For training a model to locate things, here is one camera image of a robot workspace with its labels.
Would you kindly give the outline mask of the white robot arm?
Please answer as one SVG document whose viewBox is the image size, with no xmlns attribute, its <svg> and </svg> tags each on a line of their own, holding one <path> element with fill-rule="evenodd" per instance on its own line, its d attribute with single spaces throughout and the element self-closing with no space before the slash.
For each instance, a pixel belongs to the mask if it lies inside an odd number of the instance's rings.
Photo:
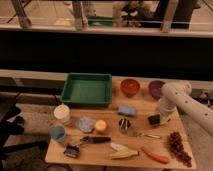
<svg viewBox="0 0 213 171">
<path fill-rule="evenodd" d="M 161 92 L 163 96 L 156 108 L 161 125 L 165 124 L 175 108 L 179 107 L 213 137 L 213 110 L 190 96 L 192 87 L 189 81 L 165 83 Z"/>
</svg>

